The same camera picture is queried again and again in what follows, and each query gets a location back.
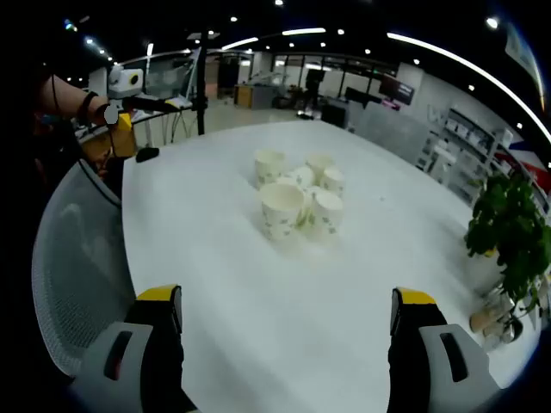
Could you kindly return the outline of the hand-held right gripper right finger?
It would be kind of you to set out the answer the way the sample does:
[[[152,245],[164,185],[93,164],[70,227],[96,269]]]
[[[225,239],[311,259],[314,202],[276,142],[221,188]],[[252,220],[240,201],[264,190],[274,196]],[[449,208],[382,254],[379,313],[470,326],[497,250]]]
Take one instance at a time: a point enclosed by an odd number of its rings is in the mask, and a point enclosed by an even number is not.
[[[488,412],[501,393],[485,350],[427,293],[395,287],[389,412]]]

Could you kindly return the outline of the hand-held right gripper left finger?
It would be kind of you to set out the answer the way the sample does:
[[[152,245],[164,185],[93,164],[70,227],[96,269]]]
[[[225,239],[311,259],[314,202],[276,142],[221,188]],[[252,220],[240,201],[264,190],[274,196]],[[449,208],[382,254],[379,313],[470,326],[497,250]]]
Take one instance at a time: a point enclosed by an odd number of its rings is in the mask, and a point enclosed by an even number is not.
[[[71,383],[75,411],[198,411],[182,389],[182,333],[181,287],[145,290],[84,352]]]

